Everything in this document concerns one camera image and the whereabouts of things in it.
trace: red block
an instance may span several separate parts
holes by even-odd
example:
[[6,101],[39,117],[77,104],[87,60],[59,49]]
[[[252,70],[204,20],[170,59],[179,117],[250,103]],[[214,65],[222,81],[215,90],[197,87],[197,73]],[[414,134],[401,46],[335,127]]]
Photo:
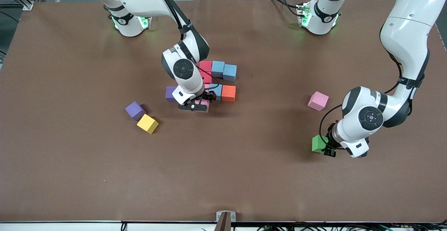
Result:
[[201,78],[203,79],[203,83],[210,84],[213,82],[213,78],[211,77],[211,71],[210,72],[200,72]]
[[199,66],[200,66],[200,69],[202,69],[204,72],[211,73],[211,69],[213,67],[213,61],[201,61],[201,62],[199,62]]

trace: light blue block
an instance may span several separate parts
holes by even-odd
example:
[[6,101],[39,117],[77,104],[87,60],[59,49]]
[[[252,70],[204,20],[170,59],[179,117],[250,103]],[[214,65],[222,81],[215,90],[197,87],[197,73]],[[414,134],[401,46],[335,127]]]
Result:
[[211,75],[215,78],[224,78],[224,61],[213,61]]
[[[217,83],[211,83],[210,87],[216,87]],[[216,88],[213,89],[209,89],[208,91],[214,91],[214,93],[216,94],[216,100],[217,101],[221,101],[222,100],[222,85],[219,84],[219,86],[217,86]]]
[[233,64],[225,64],[223,68],[223,79],[226,81],[236,81],[237,66]]

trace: round black joint cover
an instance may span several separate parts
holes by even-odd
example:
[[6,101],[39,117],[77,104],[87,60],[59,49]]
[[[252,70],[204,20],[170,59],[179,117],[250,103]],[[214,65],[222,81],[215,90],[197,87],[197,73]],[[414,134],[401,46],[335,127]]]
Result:
[[175,62],[173,72],[176,77],[187,80],[193,76],[193,63],[188,59],[180,59]]
[[379,109],[375,107],[364,107],[359,112],[359,121],[365,130],[373,131],[382,126],[383,114]]

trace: table surface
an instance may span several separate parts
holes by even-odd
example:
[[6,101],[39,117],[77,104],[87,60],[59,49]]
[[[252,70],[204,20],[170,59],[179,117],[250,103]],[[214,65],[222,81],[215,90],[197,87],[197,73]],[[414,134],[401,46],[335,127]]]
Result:
[[[208,220],[217,210],[239,221],[444,220],[447,54],[436,29],[403,125],[372,136],[367,158],[311,152],[349,90],[396,82],[379,40],[393,4],[348,0],[315,36],[271,1],[179,2],[208,59],[238,66],[236,102],[206,114],[164,98],[174,21],[125,38],[100,3],[36,3],[0,72],[0,220]],[[330,97],[321,112],[307,107],[315,91]],[[132,101],[158,120],[154,134],[126,114]]]

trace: pink block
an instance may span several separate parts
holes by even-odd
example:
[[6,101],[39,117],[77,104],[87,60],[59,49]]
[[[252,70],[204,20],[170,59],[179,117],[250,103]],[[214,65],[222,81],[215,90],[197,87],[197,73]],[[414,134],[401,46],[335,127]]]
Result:
[[213,67],[213,61],[201,61],[199,66],[200,66],[200,69],[202,69],[204,72],[211,73],[211,69]]
[[[200,99],[199,99],[199,100],[195,100],[194,103],[195,103],[195,104],[198,104],[199,101],[200,101]],[[210,109],[210,101],[209,101],[209,100],[206,100],[206,99],[203,99],[203,100],[201,101],[200,104],[204,104],[204,105],[206,105],[206,106],[208,107],[208,109],[207,109],[205,112],[204,112],[204,111],[197,111],[197,112],[200,112],[200,113],[207,113],[208,110]]]
[[315,91],[315,93],[310,98],[308,107],[315,109],[317,111],[321,111],[322,109],[324,109],[324,107],[326,107],[328,99],[329,97],[326,96],[325,94]]
[[211,76],[211,72],[208,72],[209,75],[205,72],[200,72],[201,78],[203,79],[203,83],[210,84],[213,82],[213,77]]

